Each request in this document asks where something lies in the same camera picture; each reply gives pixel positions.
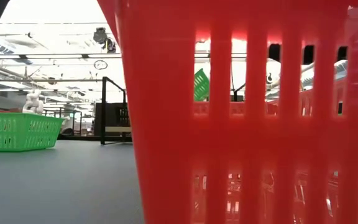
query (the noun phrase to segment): red plastic basket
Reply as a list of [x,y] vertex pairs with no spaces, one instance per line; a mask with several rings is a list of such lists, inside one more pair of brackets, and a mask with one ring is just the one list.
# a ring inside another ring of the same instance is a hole
[[[99,3],[119,34],[146,223],[358,223],[358,0]],[[210,102],[195,106],[195,43],[206,38]],[[240,114],[229,102],[232,38],[247,40]],[[268,41],[282,44],[282,71],[279,102],[266,105]],[[310,44],[315,76],[302,116]],[[349,66],[338,116],[341,45]]]

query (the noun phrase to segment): green plastic basket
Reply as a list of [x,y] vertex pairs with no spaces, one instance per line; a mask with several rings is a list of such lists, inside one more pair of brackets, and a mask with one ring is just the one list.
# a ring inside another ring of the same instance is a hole
[[54,147],[63,119],[36,114],[0,113],[0,152]]
[[205,75],[204,70],[200,69],[195,74],[194,78],[194,100],[203,101],[209,95],[209,80]]

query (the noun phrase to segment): grey floor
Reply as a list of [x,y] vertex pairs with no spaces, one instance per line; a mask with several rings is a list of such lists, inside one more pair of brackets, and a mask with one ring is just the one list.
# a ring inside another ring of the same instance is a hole
[[0,224],[143,222],[131,144],[0,153]]

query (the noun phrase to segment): green object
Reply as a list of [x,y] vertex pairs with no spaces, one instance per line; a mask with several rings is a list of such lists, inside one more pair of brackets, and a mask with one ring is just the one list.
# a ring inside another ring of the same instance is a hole
[[0,152],[54,147],[63,119],[37,114],[0,113]]
[[200,69],[195,74],[194,79],[194,100],[203,101],[209,95],[209,80],[204,70]]

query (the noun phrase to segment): grey mat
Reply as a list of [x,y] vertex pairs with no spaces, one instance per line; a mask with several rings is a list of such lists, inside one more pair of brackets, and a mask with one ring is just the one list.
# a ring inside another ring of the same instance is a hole
[[0,224],[143,222],[131,144],[0,153]]

